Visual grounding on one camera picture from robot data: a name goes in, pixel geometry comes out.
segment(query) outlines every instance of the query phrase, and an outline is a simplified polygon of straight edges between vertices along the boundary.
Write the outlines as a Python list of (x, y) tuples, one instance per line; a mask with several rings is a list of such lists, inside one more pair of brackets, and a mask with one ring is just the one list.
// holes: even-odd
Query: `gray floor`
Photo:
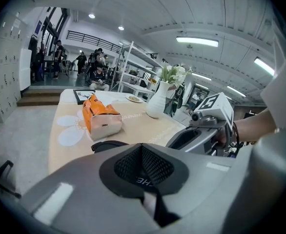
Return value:
[(6, 186), (24, 194), (48, 175), (48, 145), (56, 106), (18, 107), (0, 124), (0, 166), (14, 163), (3, 175)]
[(69, 71), (68, 76), (64, 73), (59, 73), (58, 79), (52, 79), (49, 75), (44, 76), (43, 81), (37, 81), (31, 86), (66, 86), (66, 87), (83, 87), (84, 75), (77, 76), (77, 71)]

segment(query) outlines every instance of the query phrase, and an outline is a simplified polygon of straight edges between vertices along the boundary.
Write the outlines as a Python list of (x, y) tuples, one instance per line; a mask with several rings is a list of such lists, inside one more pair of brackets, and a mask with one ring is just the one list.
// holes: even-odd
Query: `beige tablecloth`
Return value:
[(125, 143), (155, 143), (165, 146), (181, 129), (182, 124), (163, 114), (153, 119), (146, 114), (144, 103), (135, 103), (125, 98), (126, 93), (96, 91), (99, 100), (111, 102), (123, 116), (123, 127), (117, 134), (93, 141), (82, 116), (82, 105), (77, 105), (72, 89), (61, 94), (50, 135), (49, 173), (81, 156), (92, 154), (91, 146), (99, 141), (118, 140)]

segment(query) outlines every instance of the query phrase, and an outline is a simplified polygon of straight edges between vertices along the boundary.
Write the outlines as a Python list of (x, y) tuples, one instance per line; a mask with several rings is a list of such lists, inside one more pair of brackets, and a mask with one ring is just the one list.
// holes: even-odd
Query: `orange paper bag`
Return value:
[(93, 140), (118, 133), (123, 125), (123, 117), (112, 105), (106, 107), (95, 95), (83, 103), (83, 118)]

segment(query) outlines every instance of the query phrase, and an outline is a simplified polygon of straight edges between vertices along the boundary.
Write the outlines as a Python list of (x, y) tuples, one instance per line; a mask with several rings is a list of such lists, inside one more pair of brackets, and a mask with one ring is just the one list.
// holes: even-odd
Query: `cable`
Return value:
[(234, 157), (236, 157), (237, 153), (240, 150), (240, 136), (239, 136), (239, 131), (237, 130), (237, 126), (235, 122), (233, 122), (233, 130), (235, 131), (235, 134), (236, 134), (236, 152), (234, 153)]

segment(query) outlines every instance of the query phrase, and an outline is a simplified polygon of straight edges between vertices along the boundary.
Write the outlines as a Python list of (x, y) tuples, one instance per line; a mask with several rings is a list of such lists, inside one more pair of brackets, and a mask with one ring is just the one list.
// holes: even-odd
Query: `human arm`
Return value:
[(56, 60), (59, 60), (61, 57), (61, 49), (58, 50)]
[(274, 132), (275, 122), (266, 108), (261, 113), (235, 121), (240, 141), (257, 141), (262, 136)]

